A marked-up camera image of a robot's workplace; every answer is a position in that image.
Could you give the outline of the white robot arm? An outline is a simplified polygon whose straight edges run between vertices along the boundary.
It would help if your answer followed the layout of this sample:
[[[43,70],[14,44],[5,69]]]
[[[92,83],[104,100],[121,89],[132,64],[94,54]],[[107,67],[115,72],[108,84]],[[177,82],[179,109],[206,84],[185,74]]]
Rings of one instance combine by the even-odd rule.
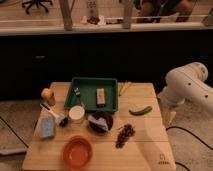
[[[158,94],[165,127],[174,119],[175,108],[182,105],[186,99],[213,114],[213,87],[205,84],[207,78],[208,69],[200,62],[174,68],[166,74],[166,86]]]

